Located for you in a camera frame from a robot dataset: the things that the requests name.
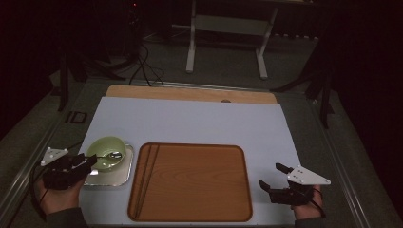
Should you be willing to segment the white table mat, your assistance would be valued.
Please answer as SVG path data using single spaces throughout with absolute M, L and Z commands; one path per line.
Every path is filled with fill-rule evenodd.
M 275 164 L 299 165 L 293 139 L 278 104 L 236 104 L 104 97 L 80 148 L 116 136 L 138 150 L 145 143 L 202 143 L 239 146 L 245 156 L 253 216 L 235 227 L 279 227 L 294 223 L 286 205 L 273 204 L 259 188 L 288 185 Z

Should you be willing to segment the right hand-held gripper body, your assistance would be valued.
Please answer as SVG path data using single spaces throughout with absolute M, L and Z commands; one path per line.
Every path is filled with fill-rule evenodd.
M 272 189 L 269 192 L 273 203 L 286 205 L 305 205 L 314 196 L 314 185 L 330 185 L 331 181 L 319 174 L 298 165 L 293 171 L 285 174 L 289 186 L 283 189 Z

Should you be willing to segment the green ceramic bowl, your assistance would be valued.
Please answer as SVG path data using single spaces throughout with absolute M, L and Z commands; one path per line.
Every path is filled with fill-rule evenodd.
M 112 152 L 120 152 L 123 157 L 120 160 L 98 159 L 97 163 L 93 165 L 96 170 L 107 170 L 119 164 L 125 157 L 125 143 L 117 137 L 103 137 L 90 145 L 86 151 L 88 157 L 92 155 L 104 156 Z

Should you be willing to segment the metal floor rail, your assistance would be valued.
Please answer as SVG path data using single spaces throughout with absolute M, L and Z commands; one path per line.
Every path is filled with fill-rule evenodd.
M 20 123 L 0 142 L 0 225 L 16 219 L 36 219 L 29 195 L 29 173 L 59 122 Z
M 346 167 L 343 164 L 341 157 L 339 156 L 339 151 L 336 149 L 334 138 L 331 135 L 330 130 L 326 129 L 323 126 L 322 121 L 319 118 L 320 104 L 316 100 L 308 100 L 307 104 L 310 107 L 311 112 L 315 117 L 317 126 L 319 127 L 321 134 L 324 138 L 324 141 L 326 142 L 330 150 L 331 163 L 334 167 L 337 180 L 340 184 L 343 195 L 353 215 L 356 227 L 372 228 L 363 210 L 357 192 L 353 186 L 353 182 L 347 173 Z

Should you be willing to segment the black stand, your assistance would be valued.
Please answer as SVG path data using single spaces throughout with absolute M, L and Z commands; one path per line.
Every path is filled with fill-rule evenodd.
M 323 42 L 319 40 L 299 76 L 288 84 L 271 88 L 271 91 L 284 92 L 309 82 L 304 94 L 309 100 L 314 100 L 318 95 L 321 95 L 319 119 L 323 127 L 328 129 L 327 115 L 330 108 L 329 100 L 333 75 L 332 58 Z
M 80 51 L 74 50 L 70 47 L 58 47 L 58 54 L 60 59 L 60 82 L 56 87 L 56 92 L 60 96 L 59 111 L 62 111 L 68 102 L 68 74 L 71 72 L 76 81 L 84 82 L 87 79 L 85 67 L 90 67 L 100 72 L 107 78 L 112 80 L 122 80 L 120 77 L 114 74 L 106 66 L 102 66 L 95 60 L 89 58 Z

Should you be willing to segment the dark wooden chopstick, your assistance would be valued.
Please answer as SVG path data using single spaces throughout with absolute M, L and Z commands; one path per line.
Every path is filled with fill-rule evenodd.
M 150 183 L 152 179 L 152 173 L 154 169 L 155 162 L 158 158 L 158 153 L 159 153 L 159 146 L 158 145 L 151 145 L 150 148 L 148 149 L 148 154 L 144 163 L 144 171 L 142 175 L 142 185 L 141 185 L 141 191 L 140 191 L 140 196 L 138 198 L 138 209 L 136 212 L 136 218 L 138 219 L 140 217 L 140 214 L 143 209 L 144 205 L 144 199 L 147 193 L 147 188 L 148 184 Z
M 135 180 L 133 181 L 133 218 L 135 220 L 138 220 L 142 211 L 147 186 L 154 166 L 155 156 L 155 147 L 150 143 L 143 145 L 139 150 Z

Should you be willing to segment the white metal stand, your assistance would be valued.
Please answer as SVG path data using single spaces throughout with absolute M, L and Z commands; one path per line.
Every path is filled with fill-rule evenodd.
M 192 73 L 194 70 L 196 54 L 196 31 L 215 31 L 224 33 L 255 35 L 262 38 L 261 45 L 256 48 L 256 59 L 259 68 L 259 76 L 262 80 L 268 79 L 264 52 L 268 44 L 278 8 L 273 8 L 267 21 L 254 19 L 241 19 L 234 17 L 213 16 L 197 13 L 197 0 L 192 0 L 190 18 L 190 43 L 187 54 L 186 72 Z

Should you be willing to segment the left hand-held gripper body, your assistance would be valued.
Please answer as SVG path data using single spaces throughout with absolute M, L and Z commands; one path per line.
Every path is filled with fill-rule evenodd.
M 91 172 L 91 167 L 86 165 L 86 161 L 74 166 L 72 164 L 74 157 L 67 149 L 49 147 L 46 150 L 40 165 L 46 168 L 43 182 L 47 189 L 66 190 Z

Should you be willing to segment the brown wooden serving tray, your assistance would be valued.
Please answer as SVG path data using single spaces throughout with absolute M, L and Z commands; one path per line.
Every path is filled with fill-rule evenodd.
M 133 184 L 127 207 L 138 222 L 245 222 L 253 215 L 247 168 L 236 145 L 148 142 L 158 145 L 138 220 Z

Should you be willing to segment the black floor socket box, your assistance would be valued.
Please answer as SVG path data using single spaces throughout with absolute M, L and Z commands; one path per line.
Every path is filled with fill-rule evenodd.
M 84 124 L 87 114 L 80 111 L 69 111 L 65 119 L 66 124 Z

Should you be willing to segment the square silver metal tray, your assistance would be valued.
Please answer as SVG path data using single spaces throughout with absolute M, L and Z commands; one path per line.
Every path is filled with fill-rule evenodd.
M 125 146 L 125 157 L 123 160 L 107 170 L 93 170 L 86 178 L 87 186 L 121 186 L 125 184 L 130 176 L 134 149 L 131 145 Z

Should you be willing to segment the metal spoon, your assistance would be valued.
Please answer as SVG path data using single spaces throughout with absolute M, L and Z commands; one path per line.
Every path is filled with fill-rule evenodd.
M 104 156 L 97 156 L 97 159 L 120 160 L 123 155 L 120 152 L 112 152 Z

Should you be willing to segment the person's right hand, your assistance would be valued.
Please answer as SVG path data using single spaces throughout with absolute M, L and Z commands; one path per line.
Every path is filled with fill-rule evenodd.
M 323 208 L 323 198 L 319 185 L 314 185 L 314 196 L 312 201 L 305 205 L 292 206 L 291 209 L 294 212 L 296 219 L 309 219 L 320 218 L 320 210 Z

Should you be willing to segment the person's left hand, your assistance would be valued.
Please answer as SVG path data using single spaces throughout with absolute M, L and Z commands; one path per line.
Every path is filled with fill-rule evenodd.
M 47 189 L 42 180 L 37 182 L 39 205 L 46 215 L 79 207 L 80 191 L 84 185 L 80 180 L 66 190 Z

